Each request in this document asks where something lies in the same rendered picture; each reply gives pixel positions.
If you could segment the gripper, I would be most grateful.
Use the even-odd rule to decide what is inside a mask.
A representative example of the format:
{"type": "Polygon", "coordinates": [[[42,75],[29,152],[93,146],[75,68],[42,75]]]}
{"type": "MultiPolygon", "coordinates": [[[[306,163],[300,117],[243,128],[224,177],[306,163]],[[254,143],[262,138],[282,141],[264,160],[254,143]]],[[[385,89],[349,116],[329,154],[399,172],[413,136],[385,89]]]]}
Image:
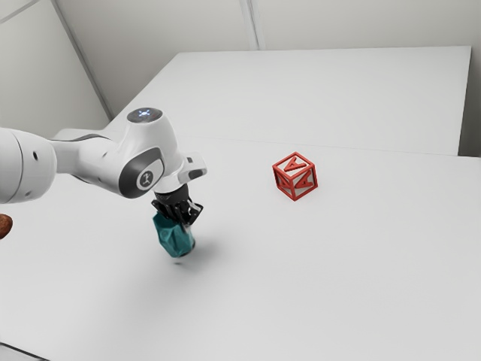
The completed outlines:
{"type": "Polygon", "coordinates": [[[152,206],[165,217],[184,226],[191,226],[204,209],[191,200],[188,188],[179,188],[170,193],[155,193],[155,197],[152,206]]]}

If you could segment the teal faceted mug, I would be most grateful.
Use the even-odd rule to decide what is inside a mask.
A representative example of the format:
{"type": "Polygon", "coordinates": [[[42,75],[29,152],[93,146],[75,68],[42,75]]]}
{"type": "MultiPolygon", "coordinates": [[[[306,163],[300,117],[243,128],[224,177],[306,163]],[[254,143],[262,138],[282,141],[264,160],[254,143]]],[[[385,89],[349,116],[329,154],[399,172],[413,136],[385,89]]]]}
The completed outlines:
{"type": "Polygon", "coordinates": [[[161,213],[153,217],[159,243],[173,258],[180,258],[190,253],[195,246],[195,239],[189,229],[161,213]]]}

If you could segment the red letter block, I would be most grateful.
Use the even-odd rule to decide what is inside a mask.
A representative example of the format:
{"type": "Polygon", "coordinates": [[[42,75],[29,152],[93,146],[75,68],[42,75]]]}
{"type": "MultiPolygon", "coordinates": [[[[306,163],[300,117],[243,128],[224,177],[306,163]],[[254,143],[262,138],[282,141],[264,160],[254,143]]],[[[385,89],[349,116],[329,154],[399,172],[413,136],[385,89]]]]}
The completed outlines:
{"type": "Polygon", "coordinates": [[[297,201],[318,187],[316,167],[298,152],[293,152],[272,165],[277,189],[297,201]]]}

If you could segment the brown rounded object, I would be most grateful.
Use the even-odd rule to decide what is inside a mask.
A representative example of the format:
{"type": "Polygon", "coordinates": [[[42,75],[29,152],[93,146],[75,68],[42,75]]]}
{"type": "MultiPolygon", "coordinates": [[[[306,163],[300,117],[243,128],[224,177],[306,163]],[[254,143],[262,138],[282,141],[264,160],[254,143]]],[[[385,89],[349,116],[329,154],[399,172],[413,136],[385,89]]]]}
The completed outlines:
{"type": "Polygon", "coordinates": [[[5,238],[13,228],[13,219],[7,214],[0,214],[0,240],[5,238]]]}

